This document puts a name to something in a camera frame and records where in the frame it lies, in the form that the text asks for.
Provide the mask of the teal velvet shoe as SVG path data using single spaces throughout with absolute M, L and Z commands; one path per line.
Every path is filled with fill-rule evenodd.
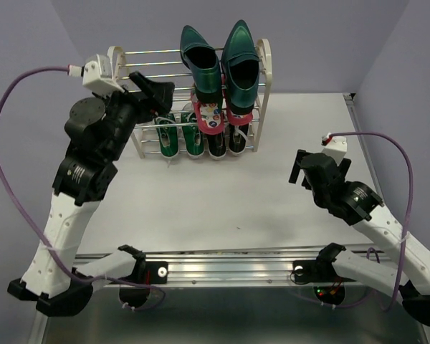
M 195 30 L 186 25 L 181 32 L 182 63 L 193 76 L 198 101 L 204 104 L 222 101 L 221 68 L 215 49 Z
M 229 33 L 221 56 L 225 98 L 237 114 L 253 110 L 259 87 L 259 62 L 249 27 L 240 19 Z

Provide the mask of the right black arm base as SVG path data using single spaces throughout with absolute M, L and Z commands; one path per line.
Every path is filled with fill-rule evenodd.
M 292 263 L 290 280 L 296 285 L 312 284 L 318 301 L 339 306 L 345 299 L 345 279 L 336 274 L 331 263 L 298 260 Z

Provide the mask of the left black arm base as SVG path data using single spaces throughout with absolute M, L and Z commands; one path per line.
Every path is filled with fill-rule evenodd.
M 165 285 L 168 281 L 169 264 L 167 261 L 148 261 L 146 254 L 129 245 L 118 247 L 120 251 L 131 254 L 136 260 L 130 275 L 121 280 L 134 284 L 147 285 L 144 288 L 122 288 L 118 292 L 119 301 L 125 309 L 133 312 L 152 310 L 160 306 L 166 298 L 166 293 L 150 285 Z

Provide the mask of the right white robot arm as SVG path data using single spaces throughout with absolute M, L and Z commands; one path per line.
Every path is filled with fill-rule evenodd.
M 297 152 L 290 174 L 296 183 L 312 192 L 315 204 L 368 237 L 396 269 L 356 256 L 343 245 L 330 243 L 314 260 L 294 263 L 298 283 L 333 282 L 337 278 L 361 282 L 386 295 L 399 291 L 404 310 L 422 325 L 430 327 L 430 251 L 414 236 L 403 238 L 403 227 L 383 199 L 360 181 L 347 181 L 351 161 L 340 163 L 325 153 Z

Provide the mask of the pink flip-flop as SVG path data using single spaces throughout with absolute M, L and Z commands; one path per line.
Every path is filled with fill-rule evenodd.
M 219 102 L 202 102 L 193 90 L 191 103 L 196 114 L 196 123 L 203 134 L 218 135 L 224 131 L 224 112 Z
M 247 114 L 243 114 L 243 115 L 237 114 L 230 108 L 229 105 L 226 106 L 226 117 L 227 117 L 229 124 L 233 125 L 233 126 L 248 125 L 254 119 L 252 111 L 250 111 Z

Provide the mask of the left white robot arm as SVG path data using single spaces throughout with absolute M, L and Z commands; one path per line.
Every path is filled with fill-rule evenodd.
M 124 244 L 112 254 L 80 267 L 75 257 L 92 215 L 105 198 L 134 127 L 170 112 L 174 84 L 130 74 L 139 91 L 115 85 L 76 102 L 64 129 L 70 139 L 52 184 L 49 218 L 38 231 L 37 252 L 28 270 L 9 283 L 19 300 L 33 301 L 42 314 L 79 314 L 92 295 L 110 283 L 127 286 L 120 300 L 132 310 L 145 308 L 153 290 L 167 281 L 168 264 L 147 262 L 144 252 Z

